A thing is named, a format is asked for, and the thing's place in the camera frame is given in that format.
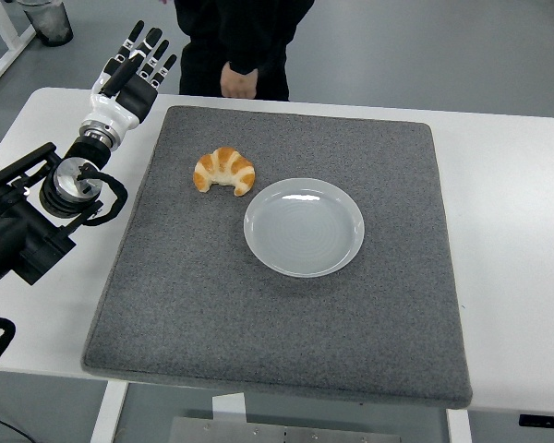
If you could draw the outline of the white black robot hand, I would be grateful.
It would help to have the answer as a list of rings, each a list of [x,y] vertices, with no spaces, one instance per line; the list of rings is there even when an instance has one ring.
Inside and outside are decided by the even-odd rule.
[[[108,59],[90,92],[90,112],[79,133],[117,147],[126,133],[150,113],[177,56],[159,28],[144,32],[138,21],[117,52]]]

